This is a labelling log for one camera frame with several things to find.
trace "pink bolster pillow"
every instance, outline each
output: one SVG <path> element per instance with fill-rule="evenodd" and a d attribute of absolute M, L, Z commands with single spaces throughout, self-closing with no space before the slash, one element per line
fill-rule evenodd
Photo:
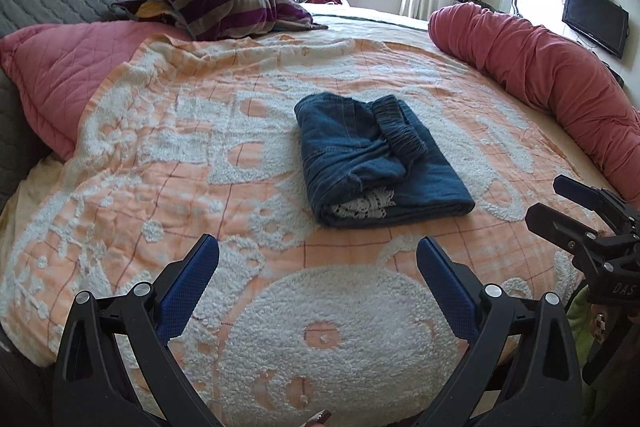
<path fill-rule="evenodd" d="M 596 55 L 544 26 L 472 3 L 435 12 L 429 34 L 446 54 L 555 115 L 609 183 L 640 208 L 640 115 Z"/>
<path fill-rule="evenodd" d="M 31 128 L 68 160 L 76 149 L 84 106 L 111 70 L 131 60 L 156 33 L 191 40 L 184 31 L 160 23 L 40 24 L 1 39 L 0 64 L 20 91 Z"/>

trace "television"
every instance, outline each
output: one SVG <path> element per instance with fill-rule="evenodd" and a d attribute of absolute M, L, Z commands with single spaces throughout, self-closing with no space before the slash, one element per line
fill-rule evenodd
<path fill-rule="evenodd" d="M 622 58 L 629 35 L 629 13 L 611 0 L 565 0 L 562 22 Z"/>

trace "pillow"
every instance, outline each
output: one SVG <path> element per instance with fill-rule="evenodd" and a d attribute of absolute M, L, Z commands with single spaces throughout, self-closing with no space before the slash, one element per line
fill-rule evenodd
<path fill-rule="evenodd" d="M 133 21 L 28 26 L 0 40 L 0 64 L 20 91 L 40 139 L 68 160 L 84 106 L 117 65 L 156 33 L 191 40 L 171 26 Z"/>
<path fill-rule="evenodd" d="M 432 14 L 429 34 L 443 52 L 555 115 L 609 183 L 640 208 L 640 115 L 595 54 L 544 26 L 472 3 Z"/>
<path fill-rule="evenodd" d="M 293 0 L 164 0 L 199 41 L 264 35 L 274 29 L 313 30 L 313 17 Z"/>

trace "bedspread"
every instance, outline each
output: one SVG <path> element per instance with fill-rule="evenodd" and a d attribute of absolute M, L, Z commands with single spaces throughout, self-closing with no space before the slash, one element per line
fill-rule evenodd
<path fill-rule="evenodd" d="M 326 90 L 404 100 L 476 209 L 402 227 L 320 228 L 293 107 Z M 565 298 L 578 273 L 527 232 L 525 211 L 542 201 L 602 224 L 553 193 L 560 173 L 577 177 L 497 86 L 442 55 L 365 39 L 155 36 L 88 103 L 75 156 L 14 244 L 2 326 L 33 362 L 51 363 L 76 292 L 124 293 L 212 233 L 220 265 L 170 343 L 204 402 L 230 427 L 299 425 L 324 408 L 345 427 L 386 425 L 422 410 L 465 349 L 419 275 L 418 240 L 436 236 L 511 295 Z"/>

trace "purple striped pillow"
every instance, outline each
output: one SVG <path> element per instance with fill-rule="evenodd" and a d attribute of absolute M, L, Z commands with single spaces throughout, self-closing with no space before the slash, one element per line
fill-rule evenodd
<path fill-rule="evenodd" d="M 264 35 L 274 29 L 315 30 L 313 17 L 292 0 L 164 0 L 199 41 Z"/>

